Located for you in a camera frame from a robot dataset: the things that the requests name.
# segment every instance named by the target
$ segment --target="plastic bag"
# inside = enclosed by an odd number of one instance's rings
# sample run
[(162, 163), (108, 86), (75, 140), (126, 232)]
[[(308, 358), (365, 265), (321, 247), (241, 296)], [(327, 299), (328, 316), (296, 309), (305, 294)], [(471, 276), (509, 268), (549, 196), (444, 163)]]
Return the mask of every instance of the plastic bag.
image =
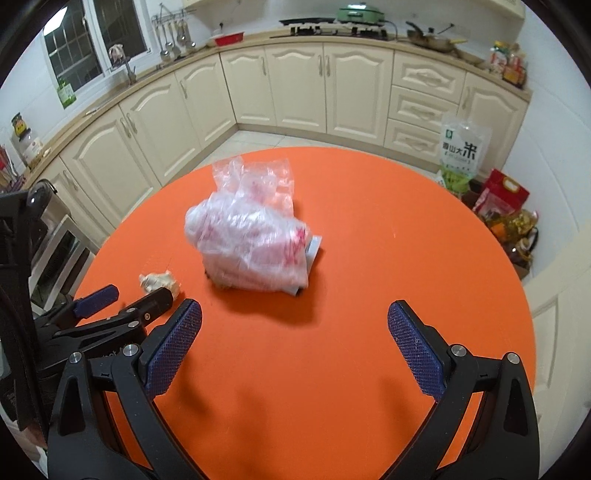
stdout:
[(476, 177), (478, 168), (491, 142), (492, 130), (450, 113), (443, 115), (440, 140), (440, 174), (452, 193), (469, 190), (468, 182)]
[(215, 192), (190, 208), (185, 235), (219, 286), (261, 291), (308, 286), (306, 224), (238, 192)]
[(245, 165), (242, 157), (235, 157), (215, 162), (212, 169), (219, 192), (235, 193), (294, 216), (294, 180), (287, 159)]

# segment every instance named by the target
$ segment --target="blue grip pad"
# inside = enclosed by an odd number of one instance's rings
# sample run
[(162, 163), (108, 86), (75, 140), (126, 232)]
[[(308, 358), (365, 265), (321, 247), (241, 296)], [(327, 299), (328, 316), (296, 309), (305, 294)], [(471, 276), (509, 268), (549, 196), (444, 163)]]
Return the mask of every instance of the blue grip pad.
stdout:
[(421, 391), (439, 402), (445, 392), (443, 366), (412, 318), (396, 302), (388, 309), (388, 329)]
[(168, 390), (201, 328), (201, 321), (201, 306), (195, 300), (188, 299), (183, 301), (167, 324), (163, 325), (170, 327), (168, 323), (174, 323), (168, 335), (154, 349), (154, 353), (149, 353), (150, 358), (145, 364), (144, 390), (148, 398), (153, 399)]
[(107, 285), (83, 299), (76, 300), (74, 316), (77, 320), (87, 319), (117, 300), (119, 300), (119, 290), (114, 285)]

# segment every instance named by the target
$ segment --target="gas stove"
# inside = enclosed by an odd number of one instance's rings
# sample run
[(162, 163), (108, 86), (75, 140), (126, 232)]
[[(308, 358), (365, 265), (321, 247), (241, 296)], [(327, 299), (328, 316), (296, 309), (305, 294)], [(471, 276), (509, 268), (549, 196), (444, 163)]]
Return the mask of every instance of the gas stove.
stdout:
[(300, 18), (281, 20), (285, 26), (290, 27), (290, 33), (278, 35), (272, 38), (285, 37), (310, 37), (314, 35), (337, 37), (362, 37), (376, 40), (395, 40), (393, 35), (383, 25), (370, 25), (360, 23), (335, 22), (333, 18)]

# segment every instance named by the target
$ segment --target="orange round table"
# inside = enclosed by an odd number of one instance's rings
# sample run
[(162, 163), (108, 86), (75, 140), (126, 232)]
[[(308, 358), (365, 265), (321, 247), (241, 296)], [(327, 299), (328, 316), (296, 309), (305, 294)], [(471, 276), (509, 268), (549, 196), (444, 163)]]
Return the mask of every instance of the orange round table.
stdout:
[[(521, 283), (495, 238), (452, 195), (356, 151), (284, 148), (243, 158), (288, 158), (295, 215), (323, 237), (301, 295), (219, 290), (208, 281), (183, 226), (187, 209), (215, 190), (211, 167), (135, 210), (78, 291), (119, 288), (119, 301), (95, 316), (104, 318), (143, 295), (140, 274), (170, 270), (181, 296), (201, 304), (201, 331), (155, 402), (210, 479), (380, 478), (433, 404), (388, 331), (394, 300), (408, 301), (448, 343), (475, 355), (517, 352), (534, 384), (534, 332)], [(145, 463), (111, 403), (132, 457)], [(477, 406), (473, 398), (443, 463), (459, 453)]]

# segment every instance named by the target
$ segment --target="green packet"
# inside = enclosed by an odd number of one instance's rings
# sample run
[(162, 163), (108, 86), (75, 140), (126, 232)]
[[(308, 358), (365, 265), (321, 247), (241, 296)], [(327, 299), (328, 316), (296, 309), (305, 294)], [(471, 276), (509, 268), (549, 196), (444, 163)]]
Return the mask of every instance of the green packet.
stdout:
[(447, 190), (456, 195), (468, 191), (468, 183), (478, 173), (491, 136), (489, 127), (481, 127), (450, 113), (443, 115), (439, 160), (441, 177)]

